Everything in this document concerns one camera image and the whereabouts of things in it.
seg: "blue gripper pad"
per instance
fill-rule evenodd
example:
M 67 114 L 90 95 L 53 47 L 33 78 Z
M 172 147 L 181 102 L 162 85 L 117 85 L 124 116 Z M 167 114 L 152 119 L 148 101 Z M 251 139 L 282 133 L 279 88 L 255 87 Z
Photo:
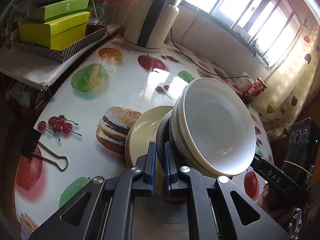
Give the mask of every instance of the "blue gripper pad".
M 171 173 L 170 173 L 167 144 L 164 145 L 164 165 L 165 165 L 165 177 L 166 177 L 168 195 L 170 196 L 171 195 Z
M 153 196 L 153 190 L 155 186 L 155 175 L 156 175 L 156 144 L 154 144 L 152 151 L 152 163 L 150 172 L 150 193 Z

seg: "heart-pattern curtain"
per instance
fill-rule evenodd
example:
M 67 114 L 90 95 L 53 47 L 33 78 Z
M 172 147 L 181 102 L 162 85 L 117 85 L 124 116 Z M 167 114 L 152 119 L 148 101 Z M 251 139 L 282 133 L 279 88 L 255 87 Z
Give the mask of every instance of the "heart-pattern curtain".
M 285 56 L 266 78 L 254 104 L 270 141 L 288 135 L 302 109 L 320 89 L 320 26 L 310 14 Z

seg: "human hand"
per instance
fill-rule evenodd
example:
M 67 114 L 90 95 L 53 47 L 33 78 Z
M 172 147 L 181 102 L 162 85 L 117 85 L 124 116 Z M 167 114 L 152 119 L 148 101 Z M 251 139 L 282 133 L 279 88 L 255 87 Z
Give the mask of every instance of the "human hand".
M 270 187 L 266 186 L 263 189 L 263 192 L 259 195 L 257 199 L 257 204 L 260 206 L 266 213 L 269 214 L 279 225 L 285 227 L 294 215 L 294 207 L 290 208 L 279 208 L 270 212 L 270 207 L 267 203 L 267 198 L 270 194 Z

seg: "white ceramic bowl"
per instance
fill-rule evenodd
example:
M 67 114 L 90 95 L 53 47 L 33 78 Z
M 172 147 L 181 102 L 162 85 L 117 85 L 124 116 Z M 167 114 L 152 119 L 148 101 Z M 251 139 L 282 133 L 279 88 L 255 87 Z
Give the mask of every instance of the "white ceramic bowl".
M 175 132 L 173 139 L 188 163 L 196 159 L 202 170 L 226 176 L 240 174 L 251 164 L 256 144 L 254 125 L 241 99 L 227 85 L 211 78 L 192 81 L 172 116 L 177 112 L 173 119 L 180 133 Z
M 180 108 L 180 99 L 181 97 L 178 98 L 170 117 L 170 141 L 175 145 L 175 147 L 178 149 L 178 151 L 190 167 L 200 171 L 202 175 L 209 177 L 217 177 L 215 174 L 212 174 L 209 171 L 204 170 L 204 168 L 198 163 L 196 158 L 194 158 L 194 156 L 191 153 L 188 153 L 189 149 L 186 147 L 184 138 L 179 132 L 180 124 L 178 123 L 179 119 L 177 118 L 177 109 Z

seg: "white kettle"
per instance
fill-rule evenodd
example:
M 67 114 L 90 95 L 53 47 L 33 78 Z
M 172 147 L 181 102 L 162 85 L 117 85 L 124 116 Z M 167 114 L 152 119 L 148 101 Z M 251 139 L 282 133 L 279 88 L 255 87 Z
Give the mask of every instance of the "white kettle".
M 123 42 L 144 52 L 159 52 L 175 21 L 181 0 L 137 0 Z

